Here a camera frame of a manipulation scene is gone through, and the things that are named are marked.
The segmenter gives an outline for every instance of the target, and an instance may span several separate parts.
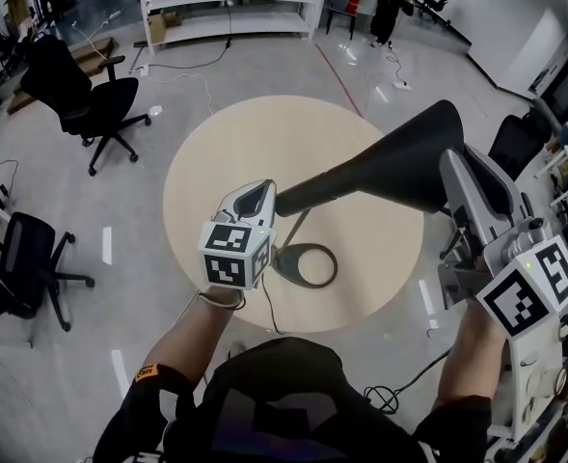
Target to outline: person's arm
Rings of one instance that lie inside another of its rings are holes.
[[[222,304],[234,304],[239,292],[212,286],[207,293]],[[187,378],[192,388],[196,388],[231,316],[231,310],[207,304],[199,297],[152,348],[145,359],[145,366],[160,364],[173,368]]]
[[[417,440],[439,454],[439,463],[483,462],[504,341],[482,306],[468,302],[432,412],[415,432]]]
[[[235,290],[212,287],[207,293],[222,304],[238,300]],[[231,310],[207,304],[202,298],[189,305],[148,354],[121,408],[99,439],[94,463],[122,463],[139,452],[155,452],[176,414],[185,420],[195,416],[192,392],[231,315]]]
[[[504,341],[500,326],[478,302],[469,301],[446,358],[434,410],[473,395],[494,397]]]

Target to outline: red floor line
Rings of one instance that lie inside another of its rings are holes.
[[[320,55],[322,55],[322,58],[324,59],[324,61],[327,63],[327,65],[329,66],[329,68],[333,71],[333,74],[335,75],[335,77],[337,78],[337,80],[339,81],[339,84],[341,84],[341,87],[343,88],[343,91],[345,92],[345,95],[348,97],[350,103],[352,104],[352,107],[354,108],[354,111],[357,112],[357,115],[359,117],[363,117],[363,115],[361,115],[361,112],[359,111],[359,108],[357,107],[357,104],[354,102],[354,99],[352,99],[352,96],[350,95],[350,93],[348,93],[348,89],[345,87],[345,84],[343,84],[343,81],[341,80],[341,77],[339,77],[339,74],[337,73],[337,71],[335,70],[335,68],[333,67],[333,64],[331,64],[331,62],[329,61],[328,58],[326,58],[326,55],[324,54],[324,52],[322,51],[322,48],[320,48],[318,46],[318,43],[315,43],[315,47],[318,49],[318,51],[320,52]]]

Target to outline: cardboard box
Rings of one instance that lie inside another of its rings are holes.
[[[164,13],[164,24],[166,27],[176,27],[180,26],[181,17],[176,12],[166,12]]]
[[[150,40],[154,43],[162,42],[166,38],[166,22],[163,14],[149,16]]]
[[[7,8],[14,26],[19,26],[23,20],[31,16],[26,0],[7,0]]]

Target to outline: wrist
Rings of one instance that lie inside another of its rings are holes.
[[[224,306],[237,304],[241,300],[242,291],[239,289],[210,286],[204,293],[209,300]]]

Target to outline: chair armrest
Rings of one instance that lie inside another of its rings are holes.
[[[89,111],[91,111],[90,106],[85,106],[83,108],[76,108],[75,110],[69,110],[63,115],[63,122],[73,122],[85,117]]]
[[[103,62],[101,62],[99,64],[98,67],[99,67],[99,70],[102,70],[103,68],[108,69],[108,78],[110,79],[110,82],[112,82],[112,81],[117,79],[117,77],[114,73],[114,66],[116,64],[120,64],[124,61],[125,61],[125,56],[119,55],[118,57],[112,57],[112,58],[109,58],[108,60],[104,60]]]

